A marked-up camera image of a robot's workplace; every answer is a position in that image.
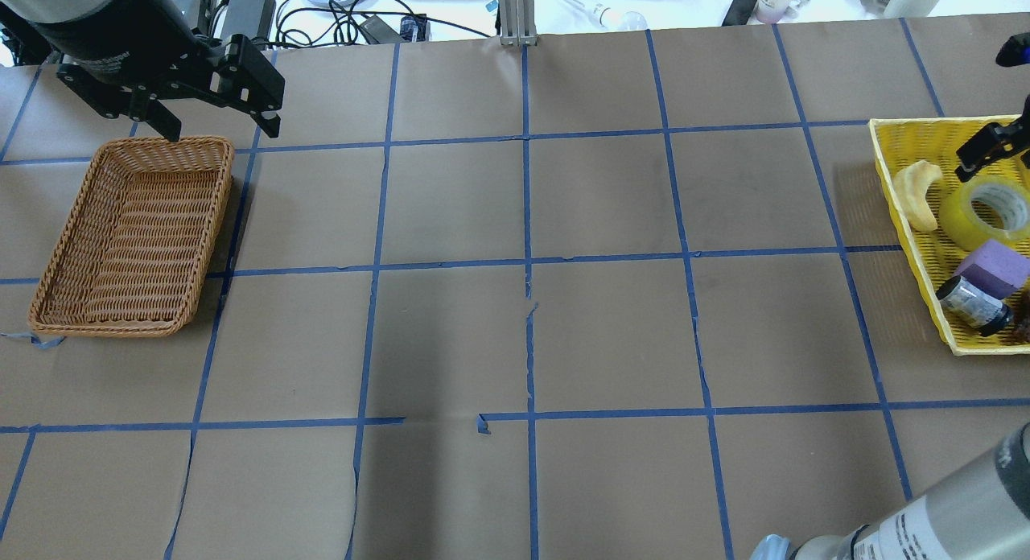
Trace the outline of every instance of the black device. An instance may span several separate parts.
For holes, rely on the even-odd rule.
[[[7,49],[10,49],[14,65],[40,65],[54,50],[39,31],[2,2],[0,2],[0,37]]]
[[[210,35],[216,0],[172,0],[196,35]]]
[[[64,55],[58,78],[101,116],[130,116],[175,142],[182,124],[161,101],[196,98],[279,136],[285,79],[246,35],[195,35],[172,0],[3,2]]]
[[[273,14],[275,0],[229,0],[225,21],[221,22],[221,39],[245,35],[247,39],[265,39],[267,42],[272,32]]]
[[[362,35],[365,36],[365,40],[369,44],[404,42],[401,34],[394,31],[393,28],[390,28],[389,25],[386,25],[386,22],[382,21],[382,18],[379,18],[378,14],[368,18],[364,24],[357,26],[357,30],[362,32]]]
[[[1030,65],[1030,33],[1009,37],[998,51],[995,63],[1002,68]],[[987,124],[956,150],[959,167],[955,169],[955,175],[960,181],[968,182],[981,169],[1020,153],[1023,153],[1023,164],[1030,168],[1030,152],[1027,149],[1030,149],[1030,96],[1023,104],[1022,116],[1005,127],[997,122]]]
[[[731,25],[747,25],[751,19],[751,13],[755,11],[755,4],[758,0],[733,0],[729,3],[729,10],[722,21],[722,26],[728,28]]]
[[[427,42],[430,21],[425,14],[405,14],[401,19],[401,39],[405,42]]]

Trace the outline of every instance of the tape roll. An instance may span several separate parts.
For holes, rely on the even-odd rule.
[[[994,209],[1001,227],[985,222],[972,205]],[[959,247],[973,251],[989,238],[1004,245],[1030,238],[1030,192],[1001,175],[978,175],[940,202],[940,230]]]

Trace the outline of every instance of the black cable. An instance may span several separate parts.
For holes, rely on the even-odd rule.
[[[275,24],[276,25],[279,25],[279,18],[282,16],[282,10],[286,9],[286,3],[287,2],[290,2],[290,0],[284,0],[283,2],[279,3],[278,9],[275,9]]]
[[[354,6],[356,6],[356,4],[360,2],[360,0],[354,0],[352,3],[350,3],[348,7],[346,7],[346,9],[338,2],[331,2],[329,7],[319,7],[319,6],[298,7],[298,9],[290,10],[286,14],[283,14],[283,16],[279,16],[276,20],[276,39],[270,40],[269,42],[267,42],[267,44],[271,44],[272,46],[289,46],[290,49],[294,49],[294,47],[298,47],[298,49],[301,49],[301,47],[334,46],[334,44],[356,44],[359,31],[357,30],[358,24],[357,21],[354,19],[354,14],[362,14],[362,16],[367,16],[367,14],[412,14],[412,16],[414,16],[415,11],[412,10],[412,8],[409,7],[407,3],[403,2],[403,0],[392,0],[392,1],[400,3],[401,6],[404,6],[405,11],[354,10]],[[308,33],[306,33],[301,29],[285,29],[285,30],[283,29],[283,25],[291,16],[291,14],[301,13],[301,11],[305,10],[316,10],[320,11],[320,13],[333,14],[334,21],[332,25],[330,25],[330,28],[327,28],[318,37],[316,37],[316,39],[312,39],[311,35],[309,35]],[[451,21],[443,21],[443,19],[436,19],[431,16],[426,16],[425,19],[426,21],[434,22],[434,24],[448,25],[450,26],[450,28],[461,29],[470,33],[473,33],[474,35],[479,35],[482,37],[492,36],[492,35],[487,35],[487,33],[484,33],[477,29],[467,28],[467,26],[465,25],[453,24],[453,22]],[[331,31],[334,33],[334,42],[316,43],[318,42],[318,40],[323,39],[325,35],[328,35],[329,32]],[[295,39],[291,36],[293,33],[296,33],[296,35],[304,36],[305,42],[300,42],[300,40]]]

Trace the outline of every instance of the purple sponge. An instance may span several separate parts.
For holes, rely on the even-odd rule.
[[[999,241],[986,241],[959,265],[955,275],[963,275],[976,288],[1003,300],[1023,288],[1030,277],[1030,259]]]

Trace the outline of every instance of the yellow basket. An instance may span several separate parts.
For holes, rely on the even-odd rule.
[[[897,192],[892,182],[894,174],[917,161],[937,164],[945,171],[945,179],[934,183],[927,192],[927,202],[934,212],[940,208],[941,198],[947,197],[962,182],[953,174],[958,167],[955,150],[985,125],[1008,124],[1019,116],[941,117],[941,119],[871,119],[869,132],[877,152],[877,171],[887,197],[891,220],[894,222],[908,258],[908,267],[919,282],[920,293],[930,310],[930,317],[937,325],[941,341],[956,355],[1018,355],[1030,352],[1030,344],[1012,337],[1012,329],[1002,329],[991,337],[980,337],[952,313],[946,313],[937,301],[939,285],[955,273],[955,269],[969,253],[959,248],[940,227],[933,233],[914,233],[901,214]],[[1019,160],[1000,161],[984,168],[978,175],[1003,175],[1016,182],[1030,181],[1030,171]],[[1014,247],[1024,256],[1030,256],[1030,241]],[[1020,293],[1005,301],[1017,315],[1022,311]]]

